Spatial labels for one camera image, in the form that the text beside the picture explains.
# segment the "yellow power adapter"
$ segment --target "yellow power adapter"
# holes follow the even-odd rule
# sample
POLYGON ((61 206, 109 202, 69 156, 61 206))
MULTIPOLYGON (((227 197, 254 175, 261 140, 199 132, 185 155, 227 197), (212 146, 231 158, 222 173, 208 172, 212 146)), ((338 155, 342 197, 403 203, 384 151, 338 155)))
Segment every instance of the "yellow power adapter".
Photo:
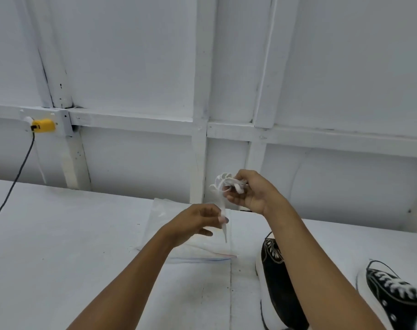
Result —
POLYGON ((54 132, 56 124, 51 119, 40 119, 31 123, 31 129, 35 133, 54 132))

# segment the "laced sneaker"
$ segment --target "laced sneaker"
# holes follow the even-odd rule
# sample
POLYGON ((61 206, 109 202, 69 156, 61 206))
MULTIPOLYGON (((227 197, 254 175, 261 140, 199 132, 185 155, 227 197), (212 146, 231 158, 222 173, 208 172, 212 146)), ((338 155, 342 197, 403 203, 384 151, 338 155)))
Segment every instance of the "laced sneaker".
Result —
POLYGON ((256 258, 260 314, 266 330, 307 330, 309 323, 289 279, 274 235, 268 234, 256 258))
POLYGON ((387 330, 417 330, 417 287, 389 266, 370 260, 357 275, 357 290, 387 330))

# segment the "forearm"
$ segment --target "forearm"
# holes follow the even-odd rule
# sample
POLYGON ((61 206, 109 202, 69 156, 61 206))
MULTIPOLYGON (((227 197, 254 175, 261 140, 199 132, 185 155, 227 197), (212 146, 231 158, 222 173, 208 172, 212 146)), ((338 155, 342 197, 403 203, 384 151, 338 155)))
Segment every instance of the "forearm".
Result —
POLYGON ((159 231, 68 329, 135 329, 171 249, 171 244, 159 231))
POLYGON ((314 330, 380 330, 382 323, 329 259, 294 208, 268 217, 303 311, 314 330))

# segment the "hand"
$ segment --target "hand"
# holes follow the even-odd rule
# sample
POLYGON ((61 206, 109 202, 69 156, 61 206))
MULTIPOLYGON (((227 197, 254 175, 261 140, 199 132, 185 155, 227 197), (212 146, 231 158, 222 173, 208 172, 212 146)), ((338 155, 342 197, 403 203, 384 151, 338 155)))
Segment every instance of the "hand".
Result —
POLYGON ((213 204, 194 204, 185 209, 158 231, 170 239, 172 248, 177 247, 194 234, 213 236, 204 227, 221 228, 228 219, 221 217, 221 210, 213 204))
POLYGON ((234 178, 246 180, 248 184, 243 194, 238 194, 234 189, 224 192, 224 197, 233 204, 244 206, 267 217, 278 205, 288 203, 273 184, 254 170, 241 169, 234 178))

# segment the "unlaced sneaker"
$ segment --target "unlaced sneaker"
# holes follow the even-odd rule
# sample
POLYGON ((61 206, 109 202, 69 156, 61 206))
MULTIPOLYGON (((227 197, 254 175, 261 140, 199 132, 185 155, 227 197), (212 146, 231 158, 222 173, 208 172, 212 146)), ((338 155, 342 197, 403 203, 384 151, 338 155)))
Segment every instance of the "unlaced sneaker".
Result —
POLYGON ((274 235, 270 233, 256 258, 260 312, 266 330, 307 330, 309 323, 289 279, 274 235))
POLYGON ((387 330, 417 330, 417 287, 389 266, 371 260, 357 275, 357 290, 387 330))

